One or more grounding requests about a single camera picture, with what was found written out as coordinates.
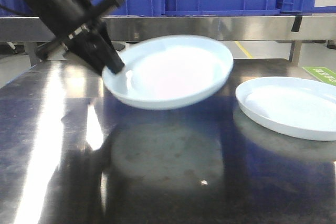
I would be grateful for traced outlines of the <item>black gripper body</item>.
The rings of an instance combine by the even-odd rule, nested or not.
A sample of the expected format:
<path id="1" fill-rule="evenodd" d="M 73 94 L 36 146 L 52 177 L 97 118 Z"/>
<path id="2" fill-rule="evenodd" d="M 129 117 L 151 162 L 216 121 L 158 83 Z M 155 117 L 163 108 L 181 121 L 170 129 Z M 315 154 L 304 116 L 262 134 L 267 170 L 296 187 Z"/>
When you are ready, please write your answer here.
<path id="1" fill-rule="evenodd" d="M 124 4 L 124 0 L 102 0 L 97 5 L 89 3 L 75 14 L 74 0 L 50 2 L 51 7 L 42 6 L 38 14 L 40 20 L 55 35 L 51 42 L 38 47 L 36 54 L 42 60 L 47 59 L 48 54 L 61 44 L 65 45 L 66 50 L 75 50 L 79 48 L 75 45 L 77 41 L 93 41 L 93 32 L 103 27 L 101 17 Z"/>

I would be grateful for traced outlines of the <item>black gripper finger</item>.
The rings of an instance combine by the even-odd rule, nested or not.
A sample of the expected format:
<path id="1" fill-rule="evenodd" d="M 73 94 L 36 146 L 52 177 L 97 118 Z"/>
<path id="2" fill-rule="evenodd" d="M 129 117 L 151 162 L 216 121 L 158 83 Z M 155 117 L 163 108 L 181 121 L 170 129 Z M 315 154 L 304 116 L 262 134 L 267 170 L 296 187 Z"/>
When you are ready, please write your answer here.
<path id="1" fill-rule="evenodd" d="M 101 40 L 99 46 L 102 51 L 101 59 L 112 73 L 118 74 L 123 70 L 125 64 L 111 42 L 105 23 L 100 24 L 98 32 Z"/>
<path id="2" fill-rule="evenodd" d="M 77 35 L 72 40 L 72 52 L 95 73 L 102 73 L 106 65 L 106 46 L 100 35 Z"/>

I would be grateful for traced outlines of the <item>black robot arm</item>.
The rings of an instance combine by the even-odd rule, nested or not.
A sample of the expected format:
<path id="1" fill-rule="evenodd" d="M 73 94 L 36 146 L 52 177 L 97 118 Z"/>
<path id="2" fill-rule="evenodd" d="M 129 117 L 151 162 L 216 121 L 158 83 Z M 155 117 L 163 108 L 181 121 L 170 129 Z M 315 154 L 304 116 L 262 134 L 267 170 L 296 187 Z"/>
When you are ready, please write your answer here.
<path id="1" fill-rule="evenodd" d="M 54 34 L 51 42 L 36 49 L 36 56 L 46 60 L 48 55 L 62 46 L 77 57 L 84 66 L 97 74 L 104 68 L 117 74 L 124 62 L 112 45 L 102 16 L 123 5 L 124 0 L 24 0 L 46 27 Z"/>

